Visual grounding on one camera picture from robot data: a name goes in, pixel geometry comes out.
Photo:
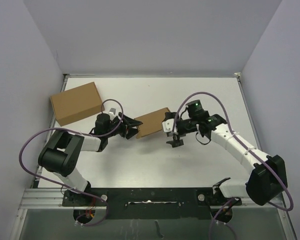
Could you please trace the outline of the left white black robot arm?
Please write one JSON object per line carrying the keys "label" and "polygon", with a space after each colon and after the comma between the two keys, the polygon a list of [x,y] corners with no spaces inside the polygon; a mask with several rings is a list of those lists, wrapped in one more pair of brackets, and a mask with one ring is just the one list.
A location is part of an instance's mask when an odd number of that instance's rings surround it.
{"label": "left white black robot arm", "polygon": [[112,113],[97,115],[94,127],[89,134],[71,134],[56,129],[38,157],[38,165],[56,175],[66,187],[74,192],[74,200],[81,206],[92,199],[91,185],[77,169],[81,152],[102,152],[109,138],[119,135],[127,140],[138,134],[139,120]]}

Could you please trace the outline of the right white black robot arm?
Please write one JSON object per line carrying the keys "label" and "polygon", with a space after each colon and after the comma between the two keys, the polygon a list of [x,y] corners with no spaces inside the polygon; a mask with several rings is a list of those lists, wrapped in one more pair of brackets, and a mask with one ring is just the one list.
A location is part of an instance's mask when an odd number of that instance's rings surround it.
{"label": "right white black robot arm", "polygon": [[230,153],[247,171],[247,180],[226,177],[212,186],[213,200],[222,205],[230,198],[250,198],[257,205],[269,203],[288,187],[285,161],[279,156],[257,149],[237,132],[220,115],[210,115],[199,100],[186,104],[188,119],[177,112],[166,112],[162,129],[171,136],[173,148],[184,144],[182,137],[196,133],[206,137]]}

